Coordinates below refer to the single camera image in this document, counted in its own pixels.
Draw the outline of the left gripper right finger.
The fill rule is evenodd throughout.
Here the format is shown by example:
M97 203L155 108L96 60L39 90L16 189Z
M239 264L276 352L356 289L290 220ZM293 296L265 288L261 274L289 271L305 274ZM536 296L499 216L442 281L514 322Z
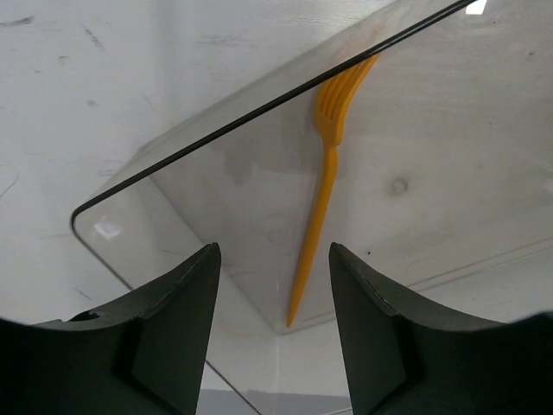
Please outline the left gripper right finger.
M453 310L329 249L356 414L549 414L552 315L502 323Z

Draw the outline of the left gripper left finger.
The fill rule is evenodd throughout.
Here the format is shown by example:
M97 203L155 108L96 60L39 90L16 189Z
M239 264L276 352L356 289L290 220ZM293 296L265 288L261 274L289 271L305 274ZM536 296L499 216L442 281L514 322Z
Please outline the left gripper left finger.
M2 413L195 413L220 269L212 243L67 321L2 320Z

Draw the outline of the orange plastic fork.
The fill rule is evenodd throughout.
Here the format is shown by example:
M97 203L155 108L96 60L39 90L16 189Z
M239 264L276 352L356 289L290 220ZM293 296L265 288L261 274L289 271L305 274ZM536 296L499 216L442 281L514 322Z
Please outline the orange plastic fork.
M315 199L306 226L302 247L296 263L286 326L292 327L300 308L321 236L327 206L331 198L339 166L339 146L342 143L346 117L355 93L374 64L376 54L324 81L315 96L314 126L321 139L322 167Z

